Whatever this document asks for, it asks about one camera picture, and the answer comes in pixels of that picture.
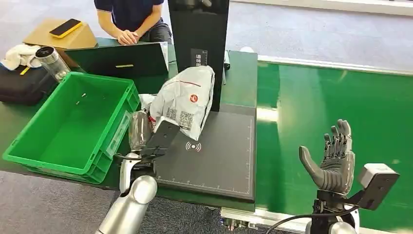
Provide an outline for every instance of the black cable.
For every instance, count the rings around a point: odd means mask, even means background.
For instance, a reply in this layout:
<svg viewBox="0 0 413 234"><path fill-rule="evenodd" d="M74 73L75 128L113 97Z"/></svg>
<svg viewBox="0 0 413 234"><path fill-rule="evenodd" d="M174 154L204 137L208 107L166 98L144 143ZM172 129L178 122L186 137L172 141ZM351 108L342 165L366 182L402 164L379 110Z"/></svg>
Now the black cable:
<svg viewBox="0 0 413 234"><path fill-rule="evenodd" d="M156 150L156 149L158 149L158 148L150 148L150 149L146 149L146 150ZM122 158L122 159L126 159L126 160L142 161L142 157L140 157L140 158L137 158L137 157L126 157L126 156L121 155L120 153L116 153L116 154L114 154L114 156L119 157L119 158Z"/></svg>
<svg viewBox="0 0 413 234"><path fill-rule="evenodd" d="M121 155L121 154L119 154L119 153L116 153L115 156L116 156L116 157L119 157L119 158L122 158L122 159L126 159L126 160L142 161L142 158L141 158L141 157L140 157L140 158L137 158L137 157L126 157L126 156L123 156L123 155Z"/></svg>
<svg viewBox="0 0 413 234"><path fill-rule="evenodd" d="M302 214L302 215L297 215L297 216L293 216L293 217L289 217L286 219L281 220L280 222L274 224L271 226L270 229L268 229L268 231L265 234L269 234L272 230L274 230L276 227L278 227L279 225L286 223L288 221L291 221L293 219L298 219L298 218L314 218L314 217L330 217L330 216L342 216L342 215L347 215L350 212L353 212L355 210L358 209L358 206L354 206L353 208L343 211L343 212L336 212L336 213L326 213L326 214Z"/></svg>

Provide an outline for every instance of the person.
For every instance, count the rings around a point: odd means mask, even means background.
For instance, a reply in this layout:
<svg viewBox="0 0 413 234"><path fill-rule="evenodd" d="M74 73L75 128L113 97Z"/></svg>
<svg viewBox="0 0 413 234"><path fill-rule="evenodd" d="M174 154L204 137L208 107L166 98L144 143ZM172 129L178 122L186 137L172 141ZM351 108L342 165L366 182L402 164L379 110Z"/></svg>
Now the person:
<svg viewBox="0 0 413 234"><path fill-rule="evenodd" d="M167 41L169 26L161 18L164 0L94 0L100 27L122 45Z"/></svg>

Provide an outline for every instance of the green plastic crate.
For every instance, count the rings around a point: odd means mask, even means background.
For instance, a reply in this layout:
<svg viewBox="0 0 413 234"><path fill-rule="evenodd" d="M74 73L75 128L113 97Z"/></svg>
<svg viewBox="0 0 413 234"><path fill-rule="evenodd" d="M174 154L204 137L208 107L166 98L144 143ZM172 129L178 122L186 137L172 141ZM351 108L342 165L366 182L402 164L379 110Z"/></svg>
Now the green plastic crate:
<svg viewBox="0 0 413 234"><path fill-rule="evenodd" d="M132 80L71 72L3 158L33 172L101 183L138 104Z"/></svg>

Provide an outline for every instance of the red logo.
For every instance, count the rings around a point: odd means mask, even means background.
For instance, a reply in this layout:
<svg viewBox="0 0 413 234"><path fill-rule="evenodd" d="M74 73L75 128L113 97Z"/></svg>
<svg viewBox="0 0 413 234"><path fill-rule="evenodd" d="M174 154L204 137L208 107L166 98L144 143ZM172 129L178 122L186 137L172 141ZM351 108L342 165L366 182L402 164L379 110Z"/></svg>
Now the red logo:
<svg viewBox="0 0 413 234"><path fill-rule="evenodd" d="M196 96L195 94L191 95L191 97L189 98L190 101L192 101L193 103L196 103L198 101L198 96Z"/></svg>

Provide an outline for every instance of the smartphone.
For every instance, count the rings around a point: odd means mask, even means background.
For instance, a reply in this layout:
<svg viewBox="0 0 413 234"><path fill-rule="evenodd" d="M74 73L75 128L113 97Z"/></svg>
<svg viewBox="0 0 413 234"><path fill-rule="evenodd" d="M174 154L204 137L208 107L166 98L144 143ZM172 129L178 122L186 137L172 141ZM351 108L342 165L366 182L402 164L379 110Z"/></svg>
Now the smartphone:
<svg viewBox="0 0 413 234"><path fill-rule="evenodd" d="M75 29L80 27L82 25L82 22L76 20L76 19L70 19L63 24L61 24L59 27L53 29L49 33L56 38L64 38L67 36L69 33L73 32Z"/></svg>

